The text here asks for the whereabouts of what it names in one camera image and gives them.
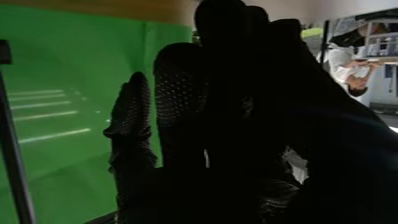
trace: black glove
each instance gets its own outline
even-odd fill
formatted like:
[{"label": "black glove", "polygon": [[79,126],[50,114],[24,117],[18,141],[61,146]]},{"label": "black glove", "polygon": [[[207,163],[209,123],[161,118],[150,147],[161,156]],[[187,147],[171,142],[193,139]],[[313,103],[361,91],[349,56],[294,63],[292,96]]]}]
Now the black glove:
[{"label": "black glove", "polygon": [[104,135],[113,140],[111,171],[118,185],[120,220],[132,203],[136,175],[155,168],[157,156],[150,148],[150,86],[143,73],[123,84],[113,110],[111,127]]},{"label": "black glove", "polygon": [[283,88],[258,85],[258,95],[274,98],[283,136],[310,160],[312,183],[290,221],[398,223],[397,134],[321,67],[299,21],[271,23],[264,37],[267,82]]}]

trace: hand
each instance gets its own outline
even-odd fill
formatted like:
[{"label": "hand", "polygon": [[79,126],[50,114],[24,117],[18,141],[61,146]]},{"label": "hand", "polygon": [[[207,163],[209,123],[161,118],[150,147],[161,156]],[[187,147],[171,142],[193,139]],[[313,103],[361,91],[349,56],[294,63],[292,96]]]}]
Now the hand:
[{"label": "hand", "polygon": [[383,65],[384,65],[384,63],[381,61],[372,61],[370,62],[370,67],[374,67],[374,68],[381,68]]}]

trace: glove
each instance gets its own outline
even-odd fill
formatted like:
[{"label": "glove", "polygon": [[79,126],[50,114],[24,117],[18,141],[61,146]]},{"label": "glove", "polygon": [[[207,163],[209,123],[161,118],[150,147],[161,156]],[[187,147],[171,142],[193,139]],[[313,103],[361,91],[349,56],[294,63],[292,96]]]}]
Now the glove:
[{"label": "glove", "polygon": [[137,72],[123,84],[113,110],[111,127],[104,135],[113,141],[111,171],[118,185],[120,220],[132,203],[136,174],[155,168],[157,156],[150,148],[150,86],[145,74]]},{"label": "glove", "polygon": [[207,168],[205,106],[209,101],[209,64],[203,48],[169,45],[155,61],[157,114],[164,167]]}]

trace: person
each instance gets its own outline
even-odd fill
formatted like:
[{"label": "person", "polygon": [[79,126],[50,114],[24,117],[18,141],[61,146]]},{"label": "person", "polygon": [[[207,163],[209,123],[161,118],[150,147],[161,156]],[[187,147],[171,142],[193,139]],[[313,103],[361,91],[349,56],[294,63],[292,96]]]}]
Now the person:
[{"label": "person", "polygon": [[[146,94],[137,92],[143,88],[122,91],[120,99],[127,99],[127,102],[125,100],[116,102],[113,113],[116,122],[111,124],[114,131],[113,134],[106,133],[113,145],[118,145],[113,154],[120,155],[113,156],[120,159],[113,159],[111,163],[118,198],[123,201],[120,203],[120,223],[258,224],[264,223],[260,217],[264,205],[267,209],[274,209],[280,205],[283,208],[289,206],[283,213],[283,223],[289,224],[297,221],[328,224],[398,223],[395,212],[398,209],[397,134],[376,113],[349,97],[319,65],[301,39],[299,21],[267,22],[267,24],[262,23],[262,27],[251,26],[249,28],[246,14],[241,14],[246,11],[244,3],[239,0],[205,0],[201,6],[207,6],[200,7],[201,10],[209,7],[214,10],[214,12],[205,10],[201,14],[205,20],[207,15],[210,15],[210,21],[217,19],[212,16],[217,10],[228,11],[235,16],[232,21],[241,25],[237,27],[244,28],[237,31],[241,36],[232,40],[239,42],[235,51],[228,49],[228,45],[217,44],[223,37],[216,28],[230,20],[223,18],[216,23],[201,24],[205,26],[200,28],[205,46],[203,60],[210,60],[210,88],[205,113],[200,114],[205,114],[203,122],[209,133],[201,133],[205,138],[193,136],[194,142],[185,142],[184,138],[175,139],[177,143],[184,142],[187,151],[198,148],[201,141],[210,143],[207,147],[214,152],[210,160],[214,155],[216,167],[212,169],[210,164],[210,169],[203,167],[185,169],[185,166],[166,166],[155,169],[155,157],[148,147],[150,136],[143,131],[148,130],[148,122],[143,122],[148,121],[148,113],[141,112],[148,111],[143,105],[148,105],[150,101],[143,100]],[[262,55],[262,60],[248,60],[246,57],[251,58],[251,54],[244,54],[248,51],[255,56]],[[285,52],[290,52],[296,58],[290,66],[281,60]],[[225,56],[219,58],[221,61],[216,61],[216,55]],[[228,64],[228,61],[241,61],[242,64]],[[283,92],[274,83],[285,83]],[[178,88],[182,89],[177,85],[169,87],[169,93],[177,93]],[[164,95],[169,95],[171,98],[164,99],[171,101],[177,95]],[[246,95],[255,99],[251,113],[255,120],[242,119],[242,96]],[[182,97],[177,99],[184,100],[185,97],[191,98],[191,95],[184,94]],[[196,115],[198,113],[194,116],[166,118],[177,121],[180,117],[191,122]],[[267,172],[264,168],[269,167],[262,166],[269,163],[264,156],[271,151],[280,152],[280,144],[289,144],[310,161],[310,180],[299,191],[292,191],[287,182],[281,186],[280,180],[264,179]]]},{"label": "person", "polygon": [[[374,27],[374,33],[383,32],[384,25]],[[368,92],[370,78],[383,63],[361,60],[363,53],[356,54],[358,47],[365,44],[368,25],[333,37],[329,46],[331,75],[351,96],[361,101]]]}]

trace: wall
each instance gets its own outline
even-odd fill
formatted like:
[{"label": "wall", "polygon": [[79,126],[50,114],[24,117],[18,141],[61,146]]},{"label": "wall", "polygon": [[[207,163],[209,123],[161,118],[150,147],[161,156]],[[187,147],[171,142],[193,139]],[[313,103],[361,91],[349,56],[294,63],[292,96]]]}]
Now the wall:
[{"label": "wall", "polygon": [[397,0],[315,0],[313,20],[324,21],[398,8]]},{"label": "wall", "polygon": [[[38,223],[84,223],[116,210],[102,131],[120,87],[136,71],[153,87],[157,52],[191,41],[191,28],[0,5],[0,39],[15,57],[2,70]],[[157,130],[153,147],[159,153]],[[15,224],[6,180],[0,162],[0,223]]]}]

